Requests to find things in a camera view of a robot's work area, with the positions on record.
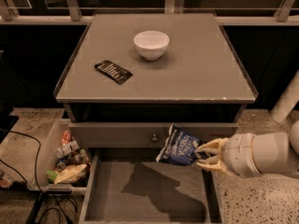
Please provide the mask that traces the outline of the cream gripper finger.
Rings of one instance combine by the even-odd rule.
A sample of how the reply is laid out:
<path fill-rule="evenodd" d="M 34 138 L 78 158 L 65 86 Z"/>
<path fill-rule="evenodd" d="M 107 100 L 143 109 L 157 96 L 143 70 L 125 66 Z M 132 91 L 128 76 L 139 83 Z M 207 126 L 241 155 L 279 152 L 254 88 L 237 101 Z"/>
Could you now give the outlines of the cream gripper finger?
<path fill-rule="evenodd" d="M 206 152 L 213 155 L 220 155 L 222 153 L 223 146 L 228 142 L 227 138 L 217 138 L 209 141 L 198 147 L 195 152 Z"/>
<path fill-rule="evenodd" d="M 205 171 L 218 172 L 224 175 L 235 176 L 235 174 L 228 169 L 220 156 L 210 157 L 206 160 L 197 160 L 195 164 Z"/>

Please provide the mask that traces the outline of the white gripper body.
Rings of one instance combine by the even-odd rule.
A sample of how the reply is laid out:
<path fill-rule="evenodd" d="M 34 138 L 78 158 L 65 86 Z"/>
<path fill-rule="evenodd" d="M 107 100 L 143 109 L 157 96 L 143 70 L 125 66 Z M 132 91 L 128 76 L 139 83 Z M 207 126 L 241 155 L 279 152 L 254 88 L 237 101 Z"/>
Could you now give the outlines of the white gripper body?
<path fill-rule="evenodd" d="M 223 162 L 230 171 L 241 177 L 260 174 L 252 156 L 252 133 L 238 133 L 228 139 L 222 148 Z"/>

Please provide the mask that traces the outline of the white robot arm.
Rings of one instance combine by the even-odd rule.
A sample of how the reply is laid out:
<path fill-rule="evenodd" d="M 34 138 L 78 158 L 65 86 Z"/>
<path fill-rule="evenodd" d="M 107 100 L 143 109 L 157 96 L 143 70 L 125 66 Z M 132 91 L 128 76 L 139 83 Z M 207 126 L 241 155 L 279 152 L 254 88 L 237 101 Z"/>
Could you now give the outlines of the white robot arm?
<path fill-rule="evenodd" d="M 238 133 L 201 145 L 196 153 L 211 154 L 195 163 L 206 171 L 230 176 L 255 177 L 280 174 L 299 177 L 299 121 L 289 133 Z"/>

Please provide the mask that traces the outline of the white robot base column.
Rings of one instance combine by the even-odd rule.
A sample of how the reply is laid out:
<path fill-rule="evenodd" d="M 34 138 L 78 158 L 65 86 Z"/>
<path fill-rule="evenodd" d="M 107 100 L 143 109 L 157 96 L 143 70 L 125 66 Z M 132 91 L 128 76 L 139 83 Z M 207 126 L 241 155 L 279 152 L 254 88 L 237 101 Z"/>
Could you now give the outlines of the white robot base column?
<path fill-rule="evenodd" d="M 299 70 L 270 112 L 276 122 L 282 122 L 299 102 Z"/>

